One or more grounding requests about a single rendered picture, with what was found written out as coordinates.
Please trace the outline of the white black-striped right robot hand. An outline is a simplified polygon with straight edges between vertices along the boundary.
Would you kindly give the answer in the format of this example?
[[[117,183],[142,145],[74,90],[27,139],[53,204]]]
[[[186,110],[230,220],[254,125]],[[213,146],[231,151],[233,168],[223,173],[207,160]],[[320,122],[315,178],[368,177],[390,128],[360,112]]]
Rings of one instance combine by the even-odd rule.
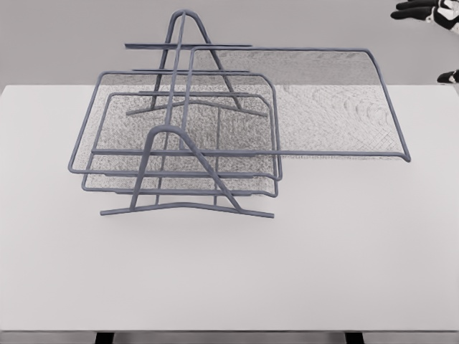
[[[459,0],[406,0],[396,4],[390,17],[434,23],[459,36]]]

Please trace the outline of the grey mesh tray, wide rim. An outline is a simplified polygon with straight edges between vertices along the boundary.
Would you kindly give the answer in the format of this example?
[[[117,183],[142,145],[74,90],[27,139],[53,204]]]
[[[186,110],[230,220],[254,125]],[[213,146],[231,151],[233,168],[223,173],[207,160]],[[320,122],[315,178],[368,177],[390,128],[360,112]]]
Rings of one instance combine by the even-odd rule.
[[[87,190],[128,190],[150,129],[163,125],[170,72],[103,72],[68,168]],[[275,96],[236,90],[214,70],[176,76],[171,124],[182,128],[230,188],[271,192],[283,176]]]

